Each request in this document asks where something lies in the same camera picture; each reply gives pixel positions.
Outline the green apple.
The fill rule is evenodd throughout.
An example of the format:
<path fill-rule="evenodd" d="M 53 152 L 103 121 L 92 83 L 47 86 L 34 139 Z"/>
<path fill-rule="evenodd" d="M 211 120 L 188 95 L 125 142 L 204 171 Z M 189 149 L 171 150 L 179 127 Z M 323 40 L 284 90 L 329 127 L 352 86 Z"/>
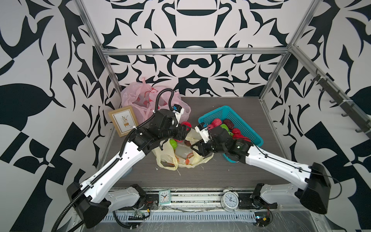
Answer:
<path fill-rule="evenodd" d="M 229 128 L 226 124 L 221 124 L 220 127 L 225 129 L 226 131 L 229 131 Z"/>

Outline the round red apple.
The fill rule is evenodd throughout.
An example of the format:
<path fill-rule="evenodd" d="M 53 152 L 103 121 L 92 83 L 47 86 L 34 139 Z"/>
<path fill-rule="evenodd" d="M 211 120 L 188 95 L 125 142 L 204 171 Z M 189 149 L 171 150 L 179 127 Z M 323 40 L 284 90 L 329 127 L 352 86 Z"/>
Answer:
<path fill-rule="evenodd" d="M 233 135 L 236 135 L 236 134 L 241 135 L 242 134 L 241 131 L 237 128 L 234 128 L 231 132 L 233 133 Z"/>

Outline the green fruit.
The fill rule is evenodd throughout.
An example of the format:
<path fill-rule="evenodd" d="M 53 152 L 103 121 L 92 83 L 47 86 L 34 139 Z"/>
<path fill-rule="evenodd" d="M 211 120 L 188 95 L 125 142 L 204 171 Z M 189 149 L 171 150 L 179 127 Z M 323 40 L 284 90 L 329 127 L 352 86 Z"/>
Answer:
<path fill-rule="evenodd" d="M 177 147 L 178 147 L 178 143 L 177 143 L 176 140 L 174 140 L 174 139 L 170 139 L 170 140 L 169 140 L 169 143 L 170 143 L 171 147 L 173 148 L 173 150 L 176 150 L 176 149 L 177 149 Z"/>

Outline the small pink plastic bag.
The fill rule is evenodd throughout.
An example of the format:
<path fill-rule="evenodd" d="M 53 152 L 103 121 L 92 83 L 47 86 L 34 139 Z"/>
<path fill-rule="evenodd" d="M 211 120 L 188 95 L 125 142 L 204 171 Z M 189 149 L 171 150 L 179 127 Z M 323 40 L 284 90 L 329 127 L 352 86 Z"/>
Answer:
<path fill-rule="evenodd" d="M 146 116 L 150 117 L 153 114 L 153 111 L 155 110 L 156 98 L 158 94 L 164 89 L 166 89 L 165 86 L 159 86 L 159 87 L 152 88 L 152 90 L 149 92 L 148 109 L 146 110 Z M 170 91 L 167 91 L 160 96 L 160 99 L 158 102 L 158 109 L 169 110 L 170 96 L 171 96 Z M 171 106 L 174 106 L 175 104 L 181 106 L 184 109 L 184 113 L 182 114 L 180 118 L 180 122 L 188 121 L 190 113 L 191 113 L 191 107 L 185 101 L 181 99 L 180 93 L 176 91 L 174 92 L 174 95 L 171 101 Z"/>

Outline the teal plastic basket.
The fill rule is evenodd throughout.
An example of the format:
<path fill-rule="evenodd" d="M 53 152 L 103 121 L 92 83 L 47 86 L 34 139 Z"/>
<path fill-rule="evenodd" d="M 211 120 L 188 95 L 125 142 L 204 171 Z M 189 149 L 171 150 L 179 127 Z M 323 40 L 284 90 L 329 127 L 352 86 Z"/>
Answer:
<path fill-rule="evenodd" d="M 239 129 L 243 136 L 248 137 L 251 140 L 252 147 L 248 151 L 249 155 L 260 153 L 258 148 L 263 145 L 263 139 L 229 106 L 219 107 L 201 116 L 198 119 L 198 122 L 199 124 L 204 123 L 208 129 L 212 129 L 214 127 L 211 125 L 211 122 L 216 118 L 221 119 L 222 121 L 225 119 L 231 120 L 234 123 L 234 128 Z M 228 132 L 229 135 L 233 137 L 233 133 L 231 131 L 232 130 L 229 130 Z"/>

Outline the dark maroon fruit yellow bag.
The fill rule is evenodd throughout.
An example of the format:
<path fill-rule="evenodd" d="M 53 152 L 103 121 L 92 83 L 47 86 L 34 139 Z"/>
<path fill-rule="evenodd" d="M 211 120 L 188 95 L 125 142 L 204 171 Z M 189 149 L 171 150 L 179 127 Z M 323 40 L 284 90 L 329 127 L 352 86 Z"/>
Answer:
<path fill-rule="evenodd" d="M 191 146 L 192 146 L 192 144 L 191 144 L 188 140 L 185 140 L 185 141 L 184 141 L 184 144 L 185 144 L 186 146 L 188 146 L 188 147 L 191 147 Z"/>

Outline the large pink plastic bag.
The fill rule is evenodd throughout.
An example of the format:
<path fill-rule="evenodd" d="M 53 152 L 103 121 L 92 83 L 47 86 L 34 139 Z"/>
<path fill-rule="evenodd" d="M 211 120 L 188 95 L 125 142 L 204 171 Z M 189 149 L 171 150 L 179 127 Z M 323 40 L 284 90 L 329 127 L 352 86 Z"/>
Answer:
<path fill-rule="evenodd" d="M 139 124 L 152 116 L 158 91 L 145 81 L 134 82 L 121 92 L 121 106 L 131 106 Z"/>

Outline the yellow plastic bag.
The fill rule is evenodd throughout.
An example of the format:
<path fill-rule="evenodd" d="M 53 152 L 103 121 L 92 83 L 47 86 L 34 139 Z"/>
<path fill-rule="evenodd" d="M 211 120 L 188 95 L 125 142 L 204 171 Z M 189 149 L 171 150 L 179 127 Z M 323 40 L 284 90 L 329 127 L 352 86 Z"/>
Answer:
<path fill-rule="evenodd" d="M 192 150 L 191 147 L 186 146 L 184 141 L 177 142 L 178 147 L 176 150 L 173 150 L 169 140 L 162 141 L 160 147 L 152 150 L 156 157 L 157 165 L 160 168 L 171 171 L 176 171 L 178 168 L 194 168 L 207 163 L 214 157 L 213 153 L 207 155 L 207 157 L 199 155 L 196 151 Z M 185 140 L 188 140 L 194 145 L 196 142 L 202 140 L 202 137 L 194 129 L 191 129 Z"/>

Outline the red textured fruit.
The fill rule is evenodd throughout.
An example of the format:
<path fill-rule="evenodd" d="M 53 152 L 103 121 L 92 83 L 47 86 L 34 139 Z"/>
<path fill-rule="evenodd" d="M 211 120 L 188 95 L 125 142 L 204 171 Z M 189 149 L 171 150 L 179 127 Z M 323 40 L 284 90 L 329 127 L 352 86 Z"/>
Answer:
<path fill-rule="evenodd" d="M 239 133 L 234 134 L 233 139 L 242 139 L 244 141 L 251 142 L 251 140 L 248 137 L 245 137 L 245 136 L 243 136 L 242 134 L 239 134 Z"/>

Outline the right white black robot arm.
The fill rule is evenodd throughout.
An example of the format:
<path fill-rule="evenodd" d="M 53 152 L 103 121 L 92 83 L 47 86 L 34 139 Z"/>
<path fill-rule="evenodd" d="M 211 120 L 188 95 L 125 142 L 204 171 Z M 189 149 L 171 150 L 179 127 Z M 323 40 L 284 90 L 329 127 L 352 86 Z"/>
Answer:
<path fill-rule="evenodd" d="M 253 195 L 262 204 L 301 204 L 308 210 L 326 214 L 331 183 L 319 163 L 301 164 L 267 152 L 246 139 L 234 139 L 221 127 L 195 127 L 201 140 L 192 145 L 199 155 L 225 154 L 230 160 L 264 169 L 288 181 L 285 185 L 257 184 Z"/>

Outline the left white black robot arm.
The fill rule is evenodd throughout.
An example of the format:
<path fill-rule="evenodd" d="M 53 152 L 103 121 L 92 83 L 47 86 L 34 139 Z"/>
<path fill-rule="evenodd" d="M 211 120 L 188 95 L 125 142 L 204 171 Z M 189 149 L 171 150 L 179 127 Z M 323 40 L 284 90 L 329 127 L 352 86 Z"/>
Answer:
<path fill-rule="evenodd" d="M 90 229 L 99 224 L 109 212 L 125 207 L 140 209 L 146 192 L 134 184 L 127 189 L 111 191 L 113 185 L 153 149 L 162 147 L 168 139 L 184 140 L 190 127 L 181 125 L 184 109 L 174 105 L 171 109 L 156 111 L 147 121 L 133 128 L 126 136 L 121 150 L 93 176 L 81 184 L 73 182 L 67 193 L 70 204 Z"/>

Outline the round silver alarm clock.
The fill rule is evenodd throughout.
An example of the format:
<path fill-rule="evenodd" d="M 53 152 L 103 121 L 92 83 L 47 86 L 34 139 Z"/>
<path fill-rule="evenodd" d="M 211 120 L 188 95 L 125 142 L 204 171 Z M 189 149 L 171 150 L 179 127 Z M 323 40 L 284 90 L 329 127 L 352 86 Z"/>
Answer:
<path fill-rule="evenodd" d="M 223 190 L 220 203 L 222 208 L 227 212 L 234 212 L 239 206 L 239 196 L 236 192 L 229 189 Z"/>

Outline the small teal square clock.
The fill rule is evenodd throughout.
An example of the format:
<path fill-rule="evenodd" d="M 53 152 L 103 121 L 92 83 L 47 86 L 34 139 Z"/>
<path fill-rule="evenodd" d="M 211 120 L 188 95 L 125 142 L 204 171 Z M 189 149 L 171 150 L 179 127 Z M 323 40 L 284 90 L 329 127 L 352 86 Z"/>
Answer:
<path fill-rule="evenodd" d="M 161 190 L 158 192 L 158 204 L 160 206 L 168 205 L 171 203 L 171 191 L 169 189 L 167 190 Z"/>

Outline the right circuit board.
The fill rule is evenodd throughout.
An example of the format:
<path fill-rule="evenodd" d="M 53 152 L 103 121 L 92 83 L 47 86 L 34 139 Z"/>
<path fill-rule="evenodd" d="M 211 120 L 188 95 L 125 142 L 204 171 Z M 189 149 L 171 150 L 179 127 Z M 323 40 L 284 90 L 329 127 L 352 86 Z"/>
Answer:
<path fill-rule="evenodd" d="M 258 226 L 258 227 L 260 227 L 260 228 L 267 227 L 273 221 L 271 216 L 268 216 L 268 215 L 265 215 L 265 214 L 257 214 L 257 215 L 255 215 L 255 220 L 256 220 L 255 225 Z"/>

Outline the circuit board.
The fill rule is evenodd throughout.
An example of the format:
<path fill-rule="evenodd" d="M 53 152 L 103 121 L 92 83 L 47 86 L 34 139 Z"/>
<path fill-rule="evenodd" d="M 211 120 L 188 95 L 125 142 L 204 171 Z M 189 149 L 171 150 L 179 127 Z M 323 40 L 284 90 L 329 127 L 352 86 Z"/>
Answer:
<path fill-rule="evenodd" d="M 150 216 L 150 211 L 146 211 L 147 214 L 141 211 L 135 211 L 133 216 L 128 216 L 128 220 L 145 220 Z"/>
<path fill-rule="evenodd" d="M 273 221 L 271 216 L 268 216 L 268 215 L 265 215 L 265 214 L 257 214 L 257 215 L 255 215 L 255 220 L 256 220 L 255 225 L 258 226 L 258 227 L 260 227 L 260 228 L 267 227 Z"/>

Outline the left circuit board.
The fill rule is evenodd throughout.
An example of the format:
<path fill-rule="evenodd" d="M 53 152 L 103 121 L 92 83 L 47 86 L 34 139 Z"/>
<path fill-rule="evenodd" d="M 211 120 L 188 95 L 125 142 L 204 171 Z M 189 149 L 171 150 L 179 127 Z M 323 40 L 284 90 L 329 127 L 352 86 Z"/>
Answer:
<path fill-rule="evenodd" d="M 145 220 L 150 216 L 150 211 L 146 211 L 147 214 L 141 211 L 135 211 L 133 216 L 128 216 L 128 220 Z"/>

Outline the wooden picture frame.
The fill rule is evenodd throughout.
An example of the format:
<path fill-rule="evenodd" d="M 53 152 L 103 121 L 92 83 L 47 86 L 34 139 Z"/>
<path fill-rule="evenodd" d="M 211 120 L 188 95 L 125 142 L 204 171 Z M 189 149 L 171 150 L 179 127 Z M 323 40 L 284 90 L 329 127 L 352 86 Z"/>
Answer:
<path fill-rule="evenodd" d="M 139 125 L 131 106 L 111 111 L 108 115 L 119 137 L 127 135 L 132 129 Z"/>

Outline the wall hook rail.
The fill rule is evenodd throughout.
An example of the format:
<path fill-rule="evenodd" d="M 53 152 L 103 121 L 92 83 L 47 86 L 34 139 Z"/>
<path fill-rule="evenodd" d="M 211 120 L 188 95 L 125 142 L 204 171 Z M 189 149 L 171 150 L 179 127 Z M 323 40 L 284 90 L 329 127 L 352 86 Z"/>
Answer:
<path fill-rule="evenodd" d="M 331 100 L 331 104 L 341 107 L 344 113 L 342 117 L 349 117 L 358 126 L 355 130 L 356 133 L 364 133 L 371 139 L 371 118 L 352 100 L 346 93 L 340 89 L 330 77 L 322 74 L 317 68 L 315 71 L 316 76 L 311 82 L 316 82 L 320 85 L 320 93 L 327 93 Z"/>

